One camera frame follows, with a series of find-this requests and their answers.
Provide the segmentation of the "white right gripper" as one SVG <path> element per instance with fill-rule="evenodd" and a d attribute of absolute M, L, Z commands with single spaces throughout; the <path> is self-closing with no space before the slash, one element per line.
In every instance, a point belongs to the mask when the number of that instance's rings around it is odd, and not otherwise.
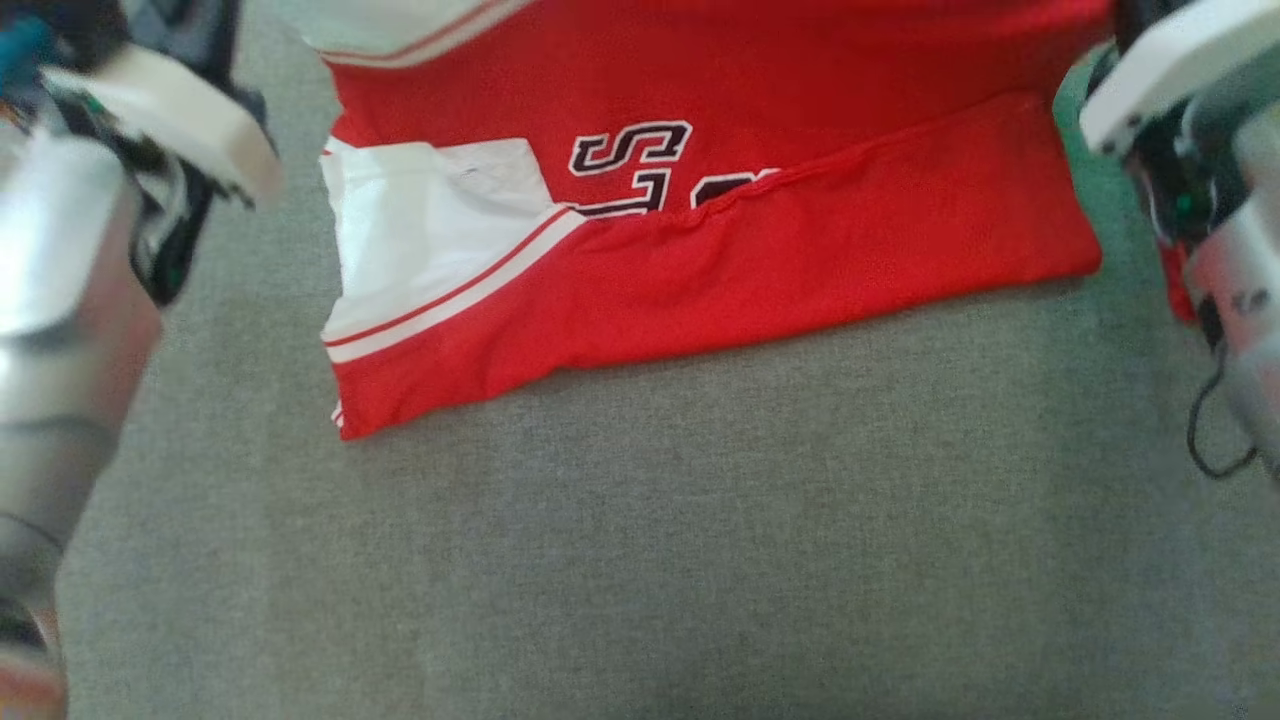
<path fill-rule="evenodd" d="M 1192 1 L 1138 33 L 1079 115 L 1085 146 L 1125 154 L 1144 124 L 1277 45 L 1276 1 Z"/>

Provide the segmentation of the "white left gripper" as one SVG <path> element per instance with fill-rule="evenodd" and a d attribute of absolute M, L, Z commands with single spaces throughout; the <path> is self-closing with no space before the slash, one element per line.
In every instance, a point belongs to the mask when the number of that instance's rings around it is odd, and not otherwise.
<path fill-rule="evenodd" d="M 270 204 L 284 170 L 264 100 L 233 78 L 241 17 L 239 1 L 59 3 L 49 24 L 64 54 L 40 78 L 84 95 L 244 204 Z"/>

